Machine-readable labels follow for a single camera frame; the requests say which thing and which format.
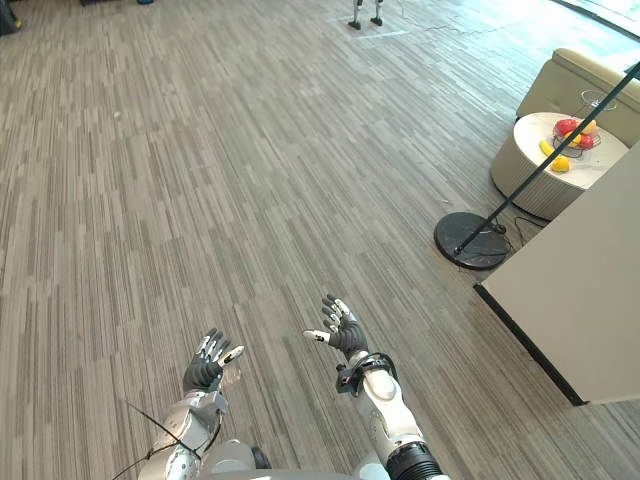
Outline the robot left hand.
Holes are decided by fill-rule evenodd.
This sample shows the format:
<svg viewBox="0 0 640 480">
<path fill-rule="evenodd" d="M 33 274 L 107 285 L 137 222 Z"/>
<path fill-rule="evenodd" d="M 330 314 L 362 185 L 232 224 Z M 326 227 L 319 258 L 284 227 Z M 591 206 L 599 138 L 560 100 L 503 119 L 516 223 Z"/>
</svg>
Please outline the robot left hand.
<svg viewBox="0 0 640 480">
<path fill-rule="evenodd" d="M 183 375 L 182 391 L 185 395 L 211 393 L 219 389 L 224 372 L 245 351 L 244 345 L 231 348 L 230 344 L 231 341 L 217 328 L 210 329 L 202 337 Z"/>
</svg>

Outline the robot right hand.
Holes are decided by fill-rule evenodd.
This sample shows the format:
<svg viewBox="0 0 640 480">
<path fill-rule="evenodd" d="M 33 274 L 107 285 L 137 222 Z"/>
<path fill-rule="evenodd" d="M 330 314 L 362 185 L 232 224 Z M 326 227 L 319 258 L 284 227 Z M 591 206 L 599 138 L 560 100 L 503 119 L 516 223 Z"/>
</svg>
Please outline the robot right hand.
<svg viewBox="0 0 640 480">
<path fill-rule="evenodd" d="M 350 362 L 361 352 L 368 352 L 368 342 L 362 324 L 351 308 L 339 297 L 327 294 L 322 299 L 323 330 L 304 330 L 310 340 L 327 344 L 341 352 Z"/>
</svg>

